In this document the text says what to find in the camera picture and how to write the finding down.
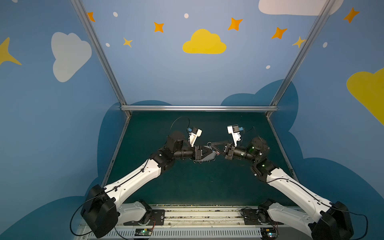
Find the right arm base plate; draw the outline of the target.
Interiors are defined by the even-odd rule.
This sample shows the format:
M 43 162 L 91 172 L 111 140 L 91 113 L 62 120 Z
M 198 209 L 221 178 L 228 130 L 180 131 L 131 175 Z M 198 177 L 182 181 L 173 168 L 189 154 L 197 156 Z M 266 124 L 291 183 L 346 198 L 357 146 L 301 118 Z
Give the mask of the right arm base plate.
M 242 208 L 240 214 L 245 225 L 282 225 L 283 223 L 275 222 L 264 210 Z

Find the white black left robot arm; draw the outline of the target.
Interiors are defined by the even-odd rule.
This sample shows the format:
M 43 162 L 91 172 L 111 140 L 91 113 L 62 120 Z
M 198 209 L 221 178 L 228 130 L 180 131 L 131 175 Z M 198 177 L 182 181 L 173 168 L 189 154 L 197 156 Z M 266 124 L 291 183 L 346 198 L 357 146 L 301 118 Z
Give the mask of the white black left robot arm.
M 127 198 L 146 183 L 171 169 L 176 160 L 206 162 L 213 160 L 215 156 L 216 152 L 209 146 L 195 146 L 185 140 L 183 133 L 176 131 L 167 137 L 162 148 L 151 154 L 131 173 L 104 187 L 93 186 L 78 210 L 92 234 L 98 239 L 107 235 L 118 224 L 145 224 L 150 219 L 151 207 L 144 201 L 136 201 L 124 208 L 122 205 Z

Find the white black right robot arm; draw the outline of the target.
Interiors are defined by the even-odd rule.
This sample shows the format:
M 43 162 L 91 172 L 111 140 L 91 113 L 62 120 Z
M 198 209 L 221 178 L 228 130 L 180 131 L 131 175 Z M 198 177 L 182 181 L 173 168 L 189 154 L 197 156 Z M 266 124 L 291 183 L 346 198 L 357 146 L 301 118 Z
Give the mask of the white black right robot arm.
M 227 141 L 210 146 L 226 159 L 251 161 L 251 171 L 261 182 L 277 189 L 301 208 L 297 211 L 267 200 L 258 207 L 267 221 L 288 225 L 313 240 L 349 240 L 354 235 L 347 206 L 315 194 L 271 162 L 270 147 L 264 139 L 255 137 L 248 147 Z

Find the grey oval keyring plate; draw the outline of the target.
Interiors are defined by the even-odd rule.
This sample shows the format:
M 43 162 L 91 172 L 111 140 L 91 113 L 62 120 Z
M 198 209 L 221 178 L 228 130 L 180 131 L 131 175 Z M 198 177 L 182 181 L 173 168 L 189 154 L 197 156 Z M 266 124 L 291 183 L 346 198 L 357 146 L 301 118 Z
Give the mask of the grey oval keyring plate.
M 217 155 L 218 153 L 209 146 L 196 146 L 193 162 L 202 164 L 214 161 Z

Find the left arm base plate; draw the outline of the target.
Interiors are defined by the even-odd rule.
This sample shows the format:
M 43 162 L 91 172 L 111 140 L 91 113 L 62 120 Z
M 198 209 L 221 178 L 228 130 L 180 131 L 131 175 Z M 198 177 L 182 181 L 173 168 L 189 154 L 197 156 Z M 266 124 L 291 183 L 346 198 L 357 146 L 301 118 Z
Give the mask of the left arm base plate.
M 163 209 L 160 210 L 152 210 L 151 215 L 145 215 L 144 220 L 140 220 L 139 222 L 126 222 L 123 223 L 124 226 L 163 226 L 165 221 L 165 213 L 166 211 Z

